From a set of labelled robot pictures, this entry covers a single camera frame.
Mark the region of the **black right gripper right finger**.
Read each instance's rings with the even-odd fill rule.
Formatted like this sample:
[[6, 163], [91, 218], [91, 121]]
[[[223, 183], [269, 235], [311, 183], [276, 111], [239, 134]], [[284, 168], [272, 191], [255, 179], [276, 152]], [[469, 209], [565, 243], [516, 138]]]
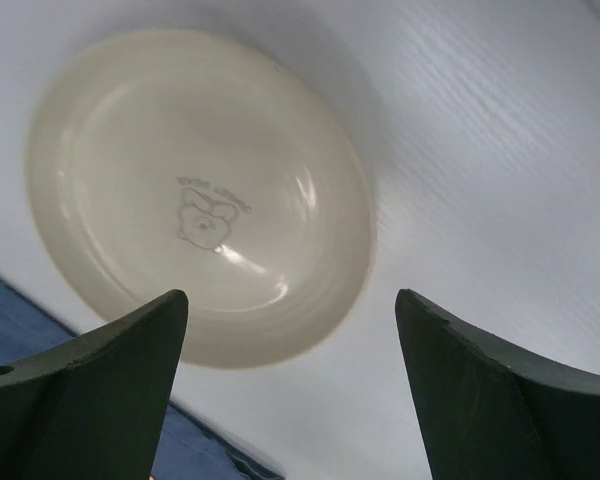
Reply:
[[435, 479], [600, 479], [600, 375], [475, 327], [412, 290], [395, 316]]

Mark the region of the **blue cloth placemat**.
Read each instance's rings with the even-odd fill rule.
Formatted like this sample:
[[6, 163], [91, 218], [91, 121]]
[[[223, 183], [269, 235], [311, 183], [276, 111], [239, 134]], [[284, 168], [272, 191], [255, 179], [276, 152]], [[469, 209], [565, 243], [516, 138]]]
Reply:
[[[60, 345], [74, 332], [0, 279], [0, 365]], [[178, 407], [167, 408], [155, 479], [282, 479]]]

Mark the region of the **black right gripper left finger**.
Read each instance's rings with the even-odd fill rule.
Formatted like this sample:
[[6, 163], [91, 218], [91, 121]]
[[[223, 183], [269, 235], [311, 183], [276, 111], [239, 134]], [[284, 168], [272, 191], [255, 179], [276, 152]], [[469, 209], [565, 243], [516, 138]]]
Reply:
[[0, 365], [0, 479], [147, 479], [188, 318], [171, 290]]

